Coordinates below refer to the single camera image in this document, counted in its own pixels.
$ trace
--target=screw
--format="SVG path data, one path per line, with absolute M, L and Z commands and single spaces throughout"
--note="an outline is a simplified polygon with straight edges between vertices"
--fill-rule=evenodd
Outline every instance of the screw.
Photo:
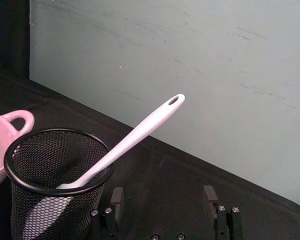
M 232 211 L 233 211 L 234 213 L 239 213 L 239 212 L 240 212 L 240 209 L 239 209 L 238 207 L 234 206 L 234 207 L 232 208 Z
M 159 239 L 160 239 L 160 237 L 159 237 L 158 234 L 153 234 L 153 235 L 151 236 L 151 240 L 159 240 Z
M 177 240 L 184 240 L 186 238 L 185 235 L 183 235 L 182 233 L 179 233 L 178 236 L 176 236 Z
M 94 209 L 94 210 L 91 211 L 91 215 L 92 216 L 95 216 L 97 214 L 98 214 L 98 210 L 97 209 Z
M 105 209 L 105 213 L 106 213 L 106 214 L 109 214 L 109 213 L 111 213 L 111 212 L 112 212 L 111 207 L 108 207 L 108 208 Z
M 220 211 L 226 210 L 226 208 L 225 208 L 224 206 L 222 206 L 222 205 L 220 205 L 220 206 L 218 207 L 218 209 L 219 209 Z

